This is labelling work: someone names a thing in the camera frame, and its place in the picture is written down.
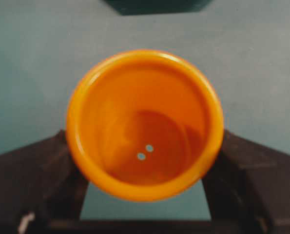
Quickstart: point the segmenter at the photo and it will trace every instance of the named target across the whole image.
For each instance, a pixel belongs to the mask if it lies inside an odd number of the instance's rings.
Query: orange cup
[[[138,50],[95,66],[71,98],[73,159],[102,190],[131,201],[178,194],[212,166],[223,138],[205,76],[169,53]]]

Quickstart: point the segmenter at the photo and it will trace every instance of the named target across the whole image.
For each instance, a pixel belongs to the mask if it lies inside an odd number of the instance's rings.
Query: small hole
[[[138,153],[138,154],[137,154],[137,158],[138,158],[139,160],[145,160],[145,159],[146,159],[146,156],[145,156],[143,153]]]
[[[154,147],[152,145],[146,145],[146,150],[148,152],[152,152],[152,151],[154,151]]]

